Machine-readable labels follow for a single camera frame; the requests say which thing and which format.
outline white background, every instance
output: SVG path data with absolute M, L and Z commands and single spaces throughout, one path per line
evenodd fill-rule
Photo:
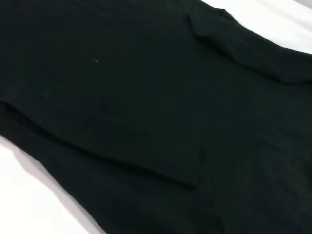
M 294 0 L 204 0 L 243 26 L 312 54 L 312 10 Z M 29 155 L 0 137 L 0 234 L 102 234 L 104 231 Z

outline white surface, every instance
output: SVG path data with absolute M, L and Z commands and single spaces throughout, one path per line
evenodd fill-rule
M 296 2 L 307 6 L 308 8 L 312 9 L 312 0 L 296 0 Z
M 312 54 L 312 10 L 293 0 L 204 0 L 243 26 Z M 0 137 L 0 234 L 99 234 L 103 230 L 43 166 Z

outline black garment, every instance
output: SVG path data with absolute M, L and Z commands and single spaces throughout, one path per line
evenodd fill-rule
M 196 0 L 0 20 L 0 134 L 108 234 L 312 233 L 311 55 Z

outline black fabric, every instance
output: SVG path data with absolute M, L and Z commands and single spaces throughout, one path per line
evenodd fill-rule
M 0 134 L 108 234 L 312 233 L 311 55 L 196 0 L 0 20 Z

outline black shirt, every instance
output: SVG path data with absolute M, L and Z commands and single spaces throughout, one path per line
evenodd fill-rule
M 311 55 L 196 0 L 9 0 L 0 20 L 0 134 L 108 234 L 312 232 Z

